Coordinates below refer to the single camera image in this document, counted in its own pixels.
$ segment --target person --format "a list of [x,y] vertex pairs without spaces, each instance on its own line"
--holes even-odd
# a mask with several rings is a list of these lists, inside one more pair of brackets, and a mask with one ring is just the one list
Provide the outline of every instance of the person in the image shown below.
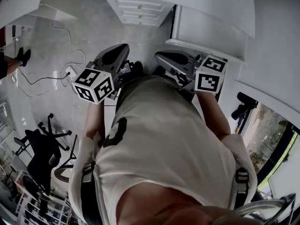
[[4,55],[3,48],[6,46],[5,27],[0,29],[0,79],[12,74],[18,67],[25,67],[31,57],[29,49],[24,54],[24,49],[21,47],[16,58],[11,58]]
[[[99,212],[110,225],[211,225],[234,208],[241,167],[249,177],[245,203],[251,201],[257,178],[241,136],[231,134],[213,94],[196,95],[204,120],[172,80],[134,79],[122,87],[107,137],[104,103],[89,105],[69,180],[81,220],[91,225]],[[86,180],[91,164],[93,179]]]

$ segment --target power strip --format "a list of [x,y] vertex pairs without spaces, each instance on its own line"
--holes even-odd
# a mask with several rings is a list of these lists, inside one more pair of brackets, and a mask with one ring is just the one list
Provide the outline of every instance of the power strip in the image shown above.
[[70,77],[71,81],[73,81],[77,76],[77,73],[75,72],[75,70],[71,66],[67,67],[66,73],[70,73],[69,77]]

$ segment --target gray tile floor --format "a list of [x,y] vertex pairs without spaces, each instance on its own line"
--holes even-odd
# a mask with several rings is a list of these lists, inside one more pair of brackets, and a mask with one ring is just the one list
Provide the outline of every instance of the gray tile floor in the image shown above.
[[[86,56],[86,63],[94,58],[103,49],[120,43],[130,45],[129,59],[141,61],[146,71],[152,71],[156,67],[154,54],[157,51],[178,49],[166,45],[171,32],[172,14],[170,14],[160,28],[126,25],[124,26],[106,0],[84,0],[82,3],[81,16],[76,21],[53,22],[54,27],[67,29],[72,38],[72,52],[82,50]],[[27,78],[33,82],[41,77],[57,77],[64,66],[70,52],[70,40],[68,33],[63,30],[55,30],[51,27],[50,20],[39,18],[34,29],[26,31],[16,43],[16,52],[20,46],[30,48],[32,57],[27,67],[21,68]],[[10,45],[6,49],[6,55],[13,56],[15,46]],[[76,52],[69,62],[83,63],[84,57],[81,52]],[[27,97],[16,84],[11,82],[10,77],[3,79],[0,85],[1,99],[7,98],[11,107],[15,128],[24,136],[24,130],[36,129],[40,121],[46,123],[49,113],[54,114],[54,127],[57,131],[76,130],[72,122],[72,104],[74,97],[71,88],[64,88],[61,82],[56,85],[55,80],[42,80],[35,85],[29,85],[24,77],[17,71],[18,86],[28,95]],[[114,105],[116,101],[107,99],[107,105]],[[74,123],[82,133],[84,129],[88,103],[75,97]],[[105,107],[106,132],[109,131],[115,107]],[[64,140],[71,145],[74,135]],[[68,157],[62,152],[61,163]]]

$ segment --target foot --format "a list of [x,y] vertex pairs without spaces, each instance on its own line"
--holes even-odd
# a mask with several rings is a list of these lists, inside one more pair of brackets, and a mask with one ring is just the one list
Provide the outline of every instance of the foot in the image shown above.
[[23,57],[23,54],[24,54],[24,49],[21,47],[19,49],[18,55],[17,55],[17,57],[15,59],[17,59],[18,61],[21,61],[22,57]]
[[162,66],[158,66],[153,75],[156,75],[156,76],[164,76],[165,75],[165,69],[162,67]]
[[30,57],[31,57],[31,50],[29,49],[21,59],[22,67],[25,67],[27,65],[27,62],[29,61]]
[[143,65],[140,61],[136,61],[134,66],[136,72],[143,73]]

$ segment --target shoulder strap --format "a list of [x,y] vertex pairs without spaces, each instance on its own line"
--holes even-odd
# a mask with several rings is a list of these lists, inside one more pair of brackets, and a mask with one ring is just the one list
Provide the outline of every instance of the shoulder strap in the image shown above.
[[234,209],[237,209],[245,204],[249,190],[249,173],[243,167],[239,168],[235,174],[237,183],[237,194],[235,198]]
[[93,170],[95,162],[85,167],[81,182],[82,214],[88,225],[103,225],[99,212]]

